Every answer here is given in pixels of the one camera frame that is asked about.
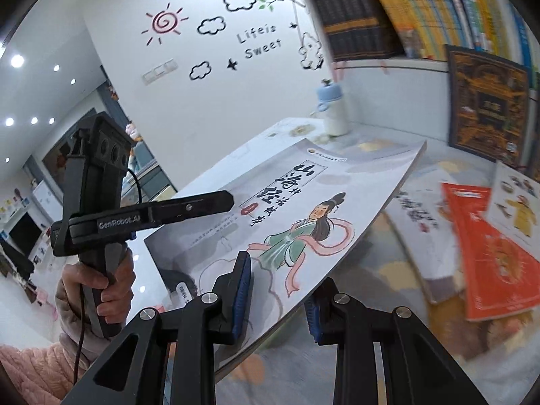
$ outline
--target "red spiral sun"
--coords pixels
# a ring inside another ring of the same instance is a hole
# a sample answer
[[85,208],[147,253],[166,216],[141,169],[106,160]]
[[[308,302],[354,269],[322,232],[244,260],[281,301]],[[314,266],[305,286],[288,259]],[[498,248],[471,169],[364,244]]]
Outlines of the red spiral sun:
[[[189,19],[189,17],[180,18],[178,15],[183,10],[183,7],[179,8],[179,10],[176,12],[169,12],[168,10],[170,7],[171,3],[167,4],[167,8],[159,12],[157,15],[152,15],[148,12],[146,13],[147,17],[152,18],[152,30],[158,35],[164,35],[169,32],[174,32],[176,35],[179,35],[180,32],[177,30],[178,24],[181,21]],[[141,32],[141,35],[148,33],[149,31],[150,29],[146,29]],[[154,37],[151,36],[146,45],[149,46],[153,39]],[[158,41],[161,45],[161,37],[158,37]]]

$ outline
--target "recessed light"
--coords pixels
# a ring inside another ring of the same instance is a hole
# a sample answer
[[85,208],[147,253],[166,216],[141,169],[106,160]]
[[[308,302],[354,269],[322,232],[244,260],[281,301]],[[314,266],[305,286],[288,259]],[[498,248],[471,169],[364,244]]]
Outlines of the recessed light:
[[15,55],[11,58],[11,66],[18,69],[24,64],[24,58],[21,55]]

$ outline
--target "pink fluffy clothing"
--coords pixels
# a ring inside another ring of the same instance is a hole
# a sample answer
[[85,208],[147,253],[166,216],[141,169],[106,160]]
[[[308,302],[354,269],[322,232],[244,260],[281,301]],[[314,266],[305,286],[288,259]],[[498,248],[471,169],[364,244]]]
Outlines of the pink fluffy clothing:
[[[0,345],[0,362],[28,405],[58,405],[73,387],[76,342],[82,322],[71,310],[61,281],[56,305],[62,328],[59,342],[45,349],[18,350]],[[109,342],[94,335],[90,325],[85,324],[79,377]]]

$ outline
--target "red book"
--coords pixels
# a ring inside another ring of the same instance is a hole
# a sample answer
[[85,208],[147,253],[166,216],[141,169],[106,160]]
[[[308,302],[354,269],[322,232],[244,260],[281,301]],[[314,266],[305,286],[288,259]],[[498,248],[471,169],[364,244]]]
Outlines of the red book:
[[467,320],[513,315],[540,304],[540,264],[484,220],[491,189],[442,187],[461,246]]

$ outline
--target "metal screw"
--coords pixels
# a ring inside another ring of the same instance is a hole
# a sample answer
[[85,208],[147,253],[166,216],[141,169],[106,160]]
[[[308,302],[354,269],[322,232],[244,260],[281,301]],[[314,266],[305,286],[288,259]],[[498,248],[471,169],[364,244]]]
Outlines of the metal screw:
[[217,299],[218,299],[218,296],[215,295],[213,292],[207,292],[206,294],[203,294],[201,297],[202,302],[206,304],[212,304]]
[[347,304],[350,301],[350,297],[347,294],[336,294],[334,295],[334,301],[337,304]]
[[398,315],[399,318],[410,318],[410,316],[412,315],[412,312],[410,311],[408,307],[400,306],[399,308],[396,309],[396,314]]
[[156,316],[156,311],[152,308],[146,308],[140,312],[139,316],[141,320],[152,320]]

